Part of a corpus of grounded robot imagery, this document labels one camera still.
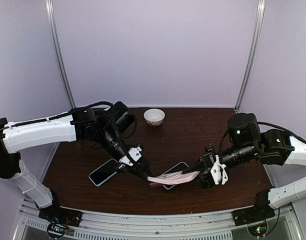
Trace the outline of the pink phone case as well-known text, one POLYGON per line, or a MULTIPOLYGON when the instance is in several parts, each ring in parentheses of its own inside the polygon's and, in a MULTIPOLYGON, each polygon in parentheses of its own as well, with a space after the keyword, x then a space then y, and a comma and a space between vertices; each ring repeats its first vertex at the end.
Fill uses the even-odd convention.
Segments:
POLYGON ((147 180, 151 183, 161 185, 179 185, 193 181, 198 175, 199 171, 193 171, 190 173, 183 174, 182 171, 162 174, 156 177, 148 176, 147 180))

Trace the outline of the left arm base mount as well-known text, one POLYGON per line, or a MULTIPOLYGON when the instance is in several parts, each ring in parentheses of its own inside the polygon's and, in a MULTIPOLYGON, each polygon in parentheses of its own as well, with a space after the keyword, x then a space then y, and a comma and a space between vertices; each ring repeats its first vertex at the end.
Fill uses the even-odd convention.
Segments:
POLYGON ((49 222, 46 233, 51 239, 63 237, 70 227, 79 227, 83 213, 79 210, 63 208, 57 198, 52 200, 50 206, 41 208, 35 203, 39 210, 39 217, 49 222))

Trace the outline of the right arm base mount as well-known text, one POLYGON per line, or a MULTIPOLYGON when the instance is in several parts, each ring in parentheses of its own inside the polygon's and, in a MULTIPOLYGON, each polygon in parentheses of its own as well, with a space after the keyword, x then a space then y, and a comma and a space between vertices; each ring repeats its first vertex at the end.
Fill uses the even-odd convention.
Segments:
POLYGON ((275 210, 269 205, 254 205, 232 211, 236 227, 246 225, 248 233, 255 238, 266 237, 277 225, 269 230, 268 219, 275 217, 275 210))

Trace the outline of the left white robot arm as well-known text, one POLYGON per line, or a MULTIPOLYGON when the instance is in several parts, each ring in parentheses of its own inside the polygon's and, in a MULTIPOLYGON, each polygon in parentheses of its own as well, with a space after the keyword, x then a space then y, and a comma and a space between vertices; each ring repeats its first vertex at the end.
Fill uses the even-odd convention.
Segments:
POLYGON ((146 180, 153 174, 142 155, 143 148, 127 144, 122 137, 122 133, 136 121, 121 101, 114 104, 100 101, 55 116, 23 122, 1 118, 0 178, 15 183, 48 217, 60 222, 65 218, 65 211, 60 207, 56 193, 29 171, 20 151, 52 143, 90 141, 100 144, 117 160, 119 172, 129 172, 146 180))

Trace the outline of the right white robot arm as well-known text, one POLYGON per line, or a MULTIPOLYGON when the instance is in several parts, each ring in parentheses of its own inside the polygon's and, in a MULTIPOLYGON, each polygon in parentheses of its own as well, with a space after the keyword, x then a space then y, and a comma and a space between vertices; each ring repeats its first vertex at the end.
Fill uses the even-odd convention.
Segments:
MULTIPOLYGON (((251 160, 263 165, 306 166, 306 140, 290 130, 271 123, 271 129, 260 131, 262 122, 253 113, 237 113, 227 120, 225 137, 231 146, 219 146, 214 152, 208 145, 204 155, 183 174, 197 172, 201 187, 208 189, 225 182, 226 170, 251 160)), ((254 206, 249 210, 252 220, 261 220, 269 210, 275 210, 290 202, 306 197, 306 176, 285 186, 258 192, 254 206)))

